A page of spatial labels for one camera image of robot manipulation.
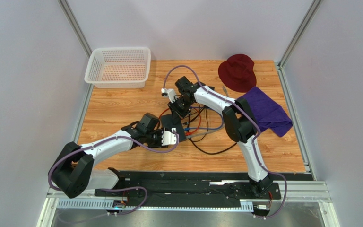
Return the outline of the black network switch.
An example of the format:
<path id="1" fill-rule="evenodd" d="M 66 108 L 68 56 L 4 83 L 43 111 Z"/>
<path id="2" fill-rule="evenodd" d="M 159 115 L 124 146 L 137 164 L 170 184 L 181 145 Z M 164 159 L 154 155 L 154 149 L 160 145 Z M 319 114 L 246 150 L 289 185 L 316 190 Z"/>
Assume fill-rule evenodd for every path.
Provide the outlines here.
<path id="1" fill-rule="evenodd" d="M 163 128 L 172 130 L 173 128 L 176 129 L 177 134 L 179 135 L 179 141 L 184 142 L 187 140 L 184 127 L 182 125 L 182 122 L 180 123 L 173 123 L 172 121 L 172 114 L 166 114 L 161 116 L 160 122 Z"/>

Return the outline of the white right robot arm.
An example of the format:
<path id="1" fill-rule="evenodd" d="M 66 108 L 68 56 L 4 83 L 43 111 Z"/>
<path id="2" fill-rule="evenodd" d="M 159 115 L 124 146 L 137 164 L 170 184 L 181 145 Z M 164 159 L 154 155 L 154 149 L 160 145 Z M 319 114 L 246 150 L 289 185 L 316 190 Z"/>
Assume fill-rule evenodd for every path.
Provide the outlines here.
<path id="1" fill-rule="evenodd" d="M 273 183 L 264 165 L 258 145 L 259 127 L 248 102 L 244 98 L 233 99 L 219 94 L 199 82 L 193 84 L 186 77 L 175 83 L 179 94 L 173 89 L 162 88 L 162 95 L 168 97 L 168 106 L 173 116 L 187 116 L 193 104 L 209 107 L 221 114 L 229 138 L 242 151 L 251 184 L 250 191 L 260 197 L 268 192 Z"/>

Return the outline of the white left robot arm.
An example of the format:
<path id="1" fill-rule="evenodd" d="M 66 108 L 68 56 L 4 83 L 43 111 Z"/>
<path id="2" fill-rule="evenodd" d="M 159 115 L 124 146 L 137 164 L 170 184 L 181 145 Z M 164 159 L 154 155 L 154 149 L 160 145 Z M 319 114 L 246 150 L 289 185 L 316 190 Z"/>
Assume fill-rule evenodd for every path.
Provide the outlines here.
<path id="1" fill-rule="evenodd" d="M 159 118 L 151 113 L 140 121 L 122 127 L 104 139 L 78 145 L 67 143 L 48 172 L 51 188 L 62 191 L 68 198 L 85 190 L 112 189 L 119 177 L 113 170 L 95 170 L 104 160 L 121 152 L 143 147 L 153 152 L 178 143 L 176 128 L 158 128 Z"/>

